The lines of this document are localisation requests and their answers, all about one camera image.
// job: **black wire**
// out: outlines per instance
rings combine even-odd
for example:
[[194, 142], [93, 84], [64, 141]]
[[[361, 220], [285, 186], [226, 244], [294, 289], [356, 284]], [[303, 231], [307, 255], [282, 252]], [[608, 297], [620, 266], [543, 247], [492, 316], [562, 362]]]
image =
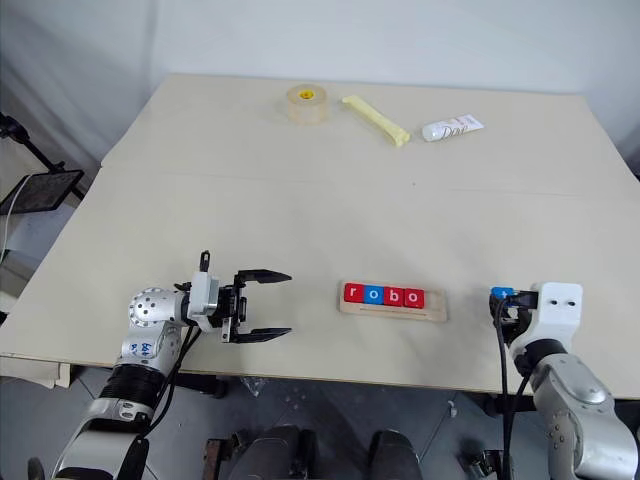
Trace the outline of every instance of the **black wire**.
[[494, 325], [496, 327], [496, 333], [498, 335], [498, 349], [500, 351], [500, 377], [502, 381], [502, 442], [503, 442], [503, 455], [502, 455], [502, 477], [504, 480], [511, 479], [511, 467], [509, 452], [506, 448], [509, 446], [507, 437], [509, 436], [509, 418], [507, 415], [507, 407], [509, 405], [509, 389], [507, 385], [507, 359], [505, 354], [504, 336], [502, 334], [502, 310], [504, 309], [507, 299], [500, 300], [498, 307], [494, 313]]
[[164, 383], [164, 385], [163, 385], [163, 387], [160, 390], [160, 393], [158, 395], [158, 401], [156, 403], [156, 407], [158, 406], [158, 404], [160, 403], [160, 400], [164, 396], [164, 392], [166, 391], [167, 386], [169, 387], [169, 393], [167, 394], [167, 399], [164, 402], [164, 407], [162, 408], [162, 411], [160, 412], [160, 414], [156, 417], [156, 419], [153, 421], [153, 423], [149, 426], [149, 428], [147, 429], [147, 431], [145, 432], [145, 434], [143, 436], [149, 435], [153, 431], [153, 429], [158, 426], [158, 424], [162, 421], [162, 419], [165, 417], [165, 415], [169, 411], [169, 406], [171, 406], [171, 401], [173, 400], [173, 392], [176, 389], [176, 381], [178, 379], [178, 371], [180, 370], [180, 366], [182, 365], [182, 360], [187, 355], [187, 352], [189, 351], [189, 349], [191, 349], [193, 344], [196, 343], [196, 340], [198, 339], [198, 337], [202, 333], [202, 330], [200, 330], [198, 328], [198, 331], [196, 332], [196, 334], [193, 336], [193, 338], [191, 338], [191, 333], [193, 332], [193, 328], [194, 327], [189, 327], [189, 329], [187, 330], [187, 334], [184, 337], [184, 342], [182, 343], [182, 348], [180, 349], [180, 353], [178, 355], [178, 359], [176, 360], [175, 365], [171, 369], [171, 372], [169, 372], [169, 375], [167, 376], [167, 380], [165, 381], [165, 383]]
[[518, 411], [518, 402], [520, 402], [520, 399], [522, 398], [522, 394], [524, 393], [524, 389], [527, 387], [527, 384], [529, 383], [530, 378], [531, 378], [531, 372], [527, 373], [524, 377], [522, 377], [522, 381], [520, 382], [520, 386], [518, 387], [516, 396], [513, 398], [513, 402], [511, 403], [511, 408], [509, 408], [509, 413], [507, 415], [508, 431], [507, 431], [507, 437], [504, 443], [505, 455], [510, 455], [511, 433], [513, 432], [513, 423], [516, 418], [516, 412]]
[[158, 392], [158, 397], [156, 398], [156, 404], [153, 406], [154, 410], [158, 409], [158, 405], [160, 404], [162, 397], [164, 397], [164, 392], [167, 391], [167, 387], [171, 384], [171, 380], [176, 373], [176, 367], [178, 366], [178, 362], [180, 361], [180, 356], [182, 355], [182, 351], [184, 350], [185, 346], [188, 345], [189, 338], [191, 337], [192, 333], [193, 333], [193, 327], [189, 327], [187, 329], [187, 334], [184, 336], [184, 342], [182, 343], [182, 347], [180, 347], [180, 352], [178, 353], [178, 358], [176, 359], [176, 363], [173, 365], [173, 368], [169, 371], [169, 375], [167, 375], [167, 378], [165, 379], [164, 384], [162, 385], [162, 388]]

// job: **white tube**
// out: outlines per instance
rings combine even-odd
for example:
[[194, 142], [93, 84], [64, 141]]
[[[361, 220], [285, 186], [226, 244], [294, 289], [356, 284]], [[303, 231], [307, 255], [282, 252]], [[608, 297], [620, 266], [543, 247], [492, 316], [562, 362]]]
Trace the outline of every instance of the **white tube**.
[[436, 142], [443, 138], [462, 135], [484, 128], [472, 115], [462, 115], [442, 122], [430, 123], [422, 128], [422, 136], [427, 142]]

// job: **robotic arm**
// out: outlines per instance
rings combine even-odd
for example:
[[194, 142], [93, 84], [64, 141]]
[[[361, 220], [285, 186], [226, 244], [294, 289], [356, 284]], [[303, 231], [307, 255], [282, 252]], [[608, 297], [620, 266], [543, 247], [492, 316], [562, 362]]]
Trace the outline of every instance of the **robotic arm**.
[[490, 310], [518, 372], [529, 378], [534, 404], [548, 426], [551, 478], [632, 480], [638, 465], [633, 435], [616, 417], [611, 392], [569, 353], [580, 325], [582, 287], [496, 287]]
[[[200, 268], [176, 290], [147, 288], [129, 304], [129, 333], [113, 373], [88, 412], [54, 470], [57, 479], [139, 479], [149, 450], [145, 436], [167, 386], [197, 336], [221, 330], [223, 343], [265, 342], [289, 328], [263, 328], [239, 333], [246, 320], [248, 281], [275, 283], [291, 277], [270, 270], [241, 270], [232, 285], [221, 287], [208, 274], [210, 255], [200, 257]], [[182, 329], [189, 327], [182, 341]]]

